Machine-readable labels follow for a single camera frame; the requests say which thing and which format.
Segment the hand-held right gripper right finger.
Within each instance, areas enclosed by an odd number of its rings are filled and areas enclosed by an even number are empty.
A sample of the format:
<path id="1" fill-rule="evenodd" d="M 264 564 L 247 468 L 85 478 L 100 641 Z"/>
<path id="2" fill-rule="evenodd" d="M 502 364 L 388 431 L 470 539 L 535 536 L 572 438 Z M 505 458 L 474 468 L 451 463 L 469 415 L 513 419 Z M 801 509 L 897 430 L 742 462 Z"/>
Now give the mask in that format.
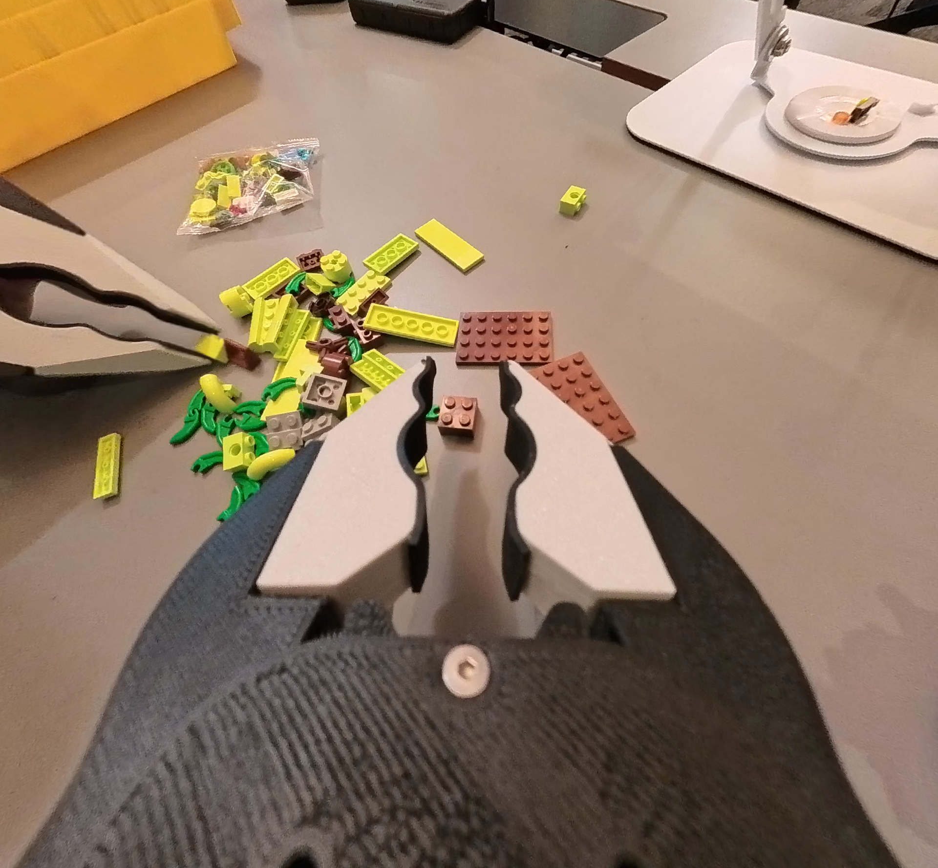
<path id="1" fill-rule="evenodd" d="M 674 604 L 675 583 L 616 448 L 512 360 L 499 365 L 507 498 L 502 577 L 538 632 L 558 605 L 590 623 L 608 603 Z"/>

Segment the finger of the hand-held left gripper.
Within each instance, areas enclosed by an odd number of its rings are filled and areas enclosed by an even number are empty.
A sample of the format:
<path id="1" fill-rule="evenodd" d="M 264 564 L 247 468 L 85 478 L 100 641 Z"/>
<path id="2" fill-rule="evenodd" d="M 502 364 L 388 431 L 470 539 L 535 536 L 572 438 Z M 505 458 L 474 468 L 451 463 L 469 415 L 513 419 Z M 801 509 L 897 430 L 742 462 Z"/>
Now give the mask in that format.
<path id="1" fill-rule="evenodd" d="M 191 331 L 218 330 L 195 304 L 6 179 L 1 275 L 6 283 L 61 284 L 94 302 L 138 308 Z"/>
<path id="2" fill-rule="evenodd" d="M 125 339 L 88 325 L 33 322 L 38 281 L 3 278 L 1 288 L 1 376 L 45 380 L 169 373 L 205 368 L 203 354 L 148 339 Z"/>

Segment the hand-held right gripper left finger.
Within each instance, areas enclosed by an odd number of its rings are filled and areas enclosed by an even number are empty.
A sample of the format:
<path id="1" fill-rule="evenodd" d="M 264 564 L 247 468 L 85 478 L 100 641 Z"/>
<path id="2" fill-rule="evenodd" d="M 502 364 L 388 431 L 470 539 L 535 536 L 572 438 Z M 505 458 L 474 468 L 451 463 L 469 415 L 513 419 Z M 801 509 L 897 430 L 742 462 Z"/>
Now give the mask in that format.
<path id="1" fill-rule="evenodd" d="M 344 611 L 387 608 L 428 574 L 427 452 L 436 364 L 426 357 L 314 445 L 314 459 L 256 580 L 265 596 Z"/>

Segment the large brown studded plate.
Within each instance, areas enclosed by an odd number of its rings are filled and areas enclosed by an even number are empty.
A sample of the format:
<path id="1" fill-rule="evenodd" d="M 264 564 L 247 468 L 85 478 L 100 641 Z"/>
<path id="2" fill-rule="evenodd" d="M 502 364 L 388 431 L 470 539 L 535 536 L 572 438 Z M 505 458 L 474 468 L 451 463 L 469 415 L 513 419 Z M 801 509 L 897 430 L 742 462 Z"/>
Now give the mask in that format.
<path id="1" fill-rule="evenodd" d="M 553 315 L 533 310 L 462 312 L 454 355 L 458 367 L 504 360 L 543 366 L 554 359 Z"/>
<path id="2" fill-rule="evenodd" d="M 634 426 L 582 351 L 537 367 L 532 376 L 609 443 L 620 444 L 636 436 Z"/>

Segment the brown two-by-two brick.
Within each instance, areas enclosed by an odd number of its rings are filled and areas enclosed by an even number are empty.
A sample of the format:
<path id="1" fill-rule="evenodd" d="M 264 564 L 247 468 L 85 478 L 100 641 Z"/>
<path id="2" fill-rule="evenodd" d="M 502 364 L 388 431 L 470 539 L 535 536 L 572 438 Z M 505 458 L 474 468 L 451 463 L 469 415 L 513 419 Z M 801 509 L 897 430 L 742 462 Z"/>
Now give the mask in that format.
<path id="1" fill-rule="evenodd" d="M 439 403 L 437 427 L 441 436 L 473 440 L 478 419 L 475 396 L 446 394 Z"/>

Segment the pile of toy bricks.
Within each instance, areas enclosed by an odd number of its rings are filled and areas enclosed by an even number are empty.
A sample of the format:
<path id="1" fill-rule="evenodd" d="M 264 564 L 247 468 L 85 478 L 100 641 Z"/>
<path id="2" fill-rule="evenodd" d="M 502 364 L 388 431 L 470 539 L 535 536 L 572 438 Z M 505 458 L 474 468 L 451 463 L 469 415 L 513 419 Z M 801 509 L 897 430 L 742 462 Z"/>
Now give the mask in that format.
<path id="1" fill-rule="evenodd" d="M 201 376 L 170 437 L 173 447 L 201 433 L 215 440 L 191 470 L 229 476 L 229 502 L 217 522 L 229 521 L 295 454 L 404 374 L 381 351 L 385 337 L 455 346 L 456 320 L 390 305 L 389 272 L 416 249 L 415 239 L 397 236 L 365 258 L 359 276 L 345 253 L 312 250 L 219 294 L 234 317 L 248 321 L 245 346 L 272 359 L 274 373 L 256 399 L 216 374 Z"/>

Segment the lime narrow strip plate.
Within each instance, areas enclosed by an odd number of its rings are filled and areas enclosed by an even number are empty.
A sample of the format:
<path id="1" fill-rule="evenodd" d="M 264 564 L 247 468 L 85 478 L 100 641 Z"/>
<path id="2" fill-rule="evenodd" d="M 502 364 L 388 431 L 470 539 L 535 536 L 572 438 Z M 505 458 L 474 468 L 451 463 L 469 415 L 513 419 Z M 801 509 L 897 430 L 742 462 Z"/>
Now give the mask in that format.
<path id="1" fill-rule="evenodd" d="M 122 436 L 112 432 L 98 439 L 93 496 L 95 500 L 116 498 L 120 493 Z"/>

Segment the small sealed bag of pieces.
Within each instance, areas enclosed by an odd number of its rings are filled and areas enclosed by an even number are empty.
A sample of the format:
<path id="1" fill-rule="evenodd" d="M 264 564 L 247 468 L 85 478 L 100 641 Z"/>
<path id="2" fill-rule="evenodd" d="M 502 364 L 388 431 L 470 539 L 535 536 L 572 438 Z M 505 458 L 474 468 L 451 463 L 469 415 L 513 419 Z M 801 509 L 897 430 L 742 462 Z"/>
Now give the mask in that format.
<path id="1" fill-rule="evenodd" d="M 203 236 L 298 208 L 314 197 L 318 138 L 224 151 L 197 163 L 197 177 L 179 236 Z"/>

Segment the stacked yellow storage bins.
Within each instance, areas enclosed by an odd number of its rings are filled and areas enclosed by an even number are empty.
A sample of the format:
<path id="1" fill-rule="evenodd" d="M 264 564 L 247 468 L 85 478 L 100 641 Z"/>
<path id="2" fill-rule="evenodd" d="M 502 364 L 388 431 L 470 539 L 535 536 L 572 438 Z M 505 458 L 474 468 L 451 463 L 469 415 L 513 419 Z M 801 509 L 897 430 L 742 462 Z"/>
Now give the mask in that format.
<path id="1" fill-rule="evenodd" d="M 1 170 L 236 64 L 233 0 L 1 0 Z"/>

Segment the lime flat tile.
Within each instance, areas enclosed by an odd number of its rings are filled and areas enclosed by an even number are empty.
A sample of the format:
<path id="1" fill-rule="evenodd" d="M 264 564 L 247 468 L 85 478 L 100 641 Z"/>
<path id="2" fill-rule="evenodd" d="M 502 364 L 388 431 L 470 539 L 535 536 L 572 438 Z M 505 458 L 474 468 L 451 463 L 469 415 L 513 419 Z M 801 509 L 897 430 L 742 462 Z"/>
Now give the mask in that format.
<path id="1" fill-rule="evenodd" d="M 483 252 L 436 219 L 416 228 L 416 238 L 464 274 L 485 259 Z"/>

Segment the black ribbed power brick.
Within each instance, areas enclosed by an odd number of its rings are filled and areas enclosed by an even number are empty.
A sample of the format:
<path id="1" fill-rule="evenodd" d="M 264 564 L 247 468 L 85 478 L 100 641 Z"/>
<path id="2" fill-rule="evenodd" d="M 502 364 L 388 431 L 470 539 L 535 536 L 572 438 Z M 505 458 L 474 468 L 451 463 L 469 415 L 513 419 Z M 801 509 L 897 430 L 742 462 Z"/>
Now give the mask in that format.
<path id="1" fill-rule="evenodd" d="M 495 20 L 494 0 L 348 0 L 361 27 L 452 44 Z"/>

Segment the white monitor stand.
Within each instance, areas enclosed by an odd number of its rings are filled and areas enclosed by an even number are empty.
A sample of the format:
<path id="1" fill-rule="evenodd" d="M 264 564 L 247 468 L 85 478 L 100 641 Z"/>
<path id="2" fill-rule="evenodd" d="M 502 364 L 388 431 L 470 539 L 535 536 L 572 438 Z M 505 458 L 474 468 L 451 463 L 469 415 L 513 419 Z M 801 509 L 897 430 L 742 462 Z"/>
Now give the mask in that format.
<path id="1" fill-rule="evenodd" d="M 784 0 L 627 114 L 646 145 L 936 260 L 936 83 L 791 46 Z M 861 124 L 832 113 L 880 102 Z"/>

